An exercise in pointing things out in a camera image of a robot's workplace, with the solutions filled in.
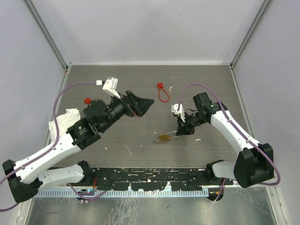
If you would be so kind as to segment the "brass padlock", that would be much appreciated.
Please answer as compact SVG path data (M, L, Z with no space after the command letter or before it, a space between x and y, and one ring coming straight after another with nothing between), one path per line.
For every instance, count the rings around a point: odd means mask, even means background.
M171 141L172 139L177 137L176 133L177 133L177 131L171 131L168 133L164 133L164 134L158 136L158 140L163 143Z

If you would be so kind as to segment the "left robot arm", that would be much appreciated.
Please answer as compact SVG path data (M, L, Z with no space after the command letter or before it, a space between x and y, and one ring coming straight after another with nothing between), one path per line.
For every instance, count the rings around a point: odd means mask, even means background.
M141 98L126 91L120 98L112 97L109 104L93 100L83 110L84 117L69 127L58 140L20 161L2 164L9 188L16 203L34 197L39 191L67 183L90 185L94 172L88 162L81 161L60 169L51 167L64 158L78 153L97 142L122 116L142 117L154 100Z

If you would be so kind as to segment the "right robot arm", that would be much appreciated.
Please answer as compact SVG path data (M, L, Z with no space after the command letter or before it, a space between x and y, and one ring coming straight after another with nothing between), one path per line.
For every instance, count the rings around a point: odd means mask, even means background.
M181 104L172 105L171 112L177 117L178 124L176 135L192 135L197 126L209 123L237 153L235 162L218 160L206 165L205 178L208 183L215 185L226 178L247 188L274 178L273 149L268 143L261 144L251 137L235 121L225 105L212 102L207 93L193 96L193 101L196 111L192 114L185 112Z

